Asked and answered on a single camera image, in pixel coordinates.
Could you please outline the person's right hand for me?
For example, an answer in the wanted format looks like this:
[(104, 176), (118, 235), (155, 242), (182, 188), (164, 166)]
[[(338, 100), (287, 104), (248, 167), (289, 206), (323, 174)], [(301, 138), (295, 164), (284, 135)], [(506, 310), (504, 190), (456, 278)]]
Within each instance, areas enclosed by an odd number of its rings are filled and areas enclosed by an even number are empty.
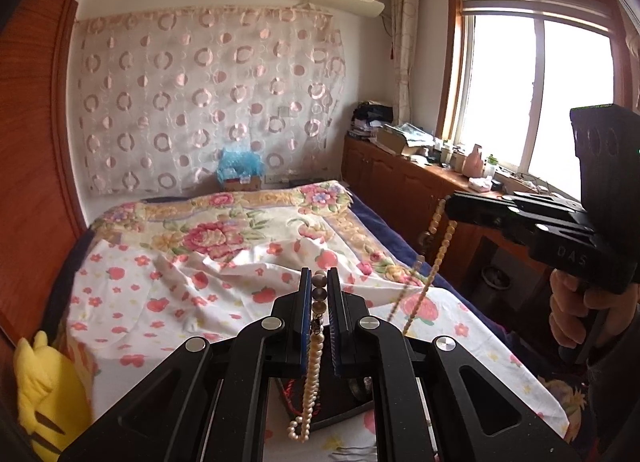
[(607, 311), (605, 323), (596, 345), (602, 346), (614, 337), (622, 335), (634, 321), (639, 301), (639, 286), (628, 285), (623, 294), (612, 294), (605, 289), (590, 287), (585, 292), (578, 289), (579, 280), (558, 269), (550, 275), (551, 332), (560, 346), (575, 348), (585, 343), (588, 335), (582, 318), (591, 310)]

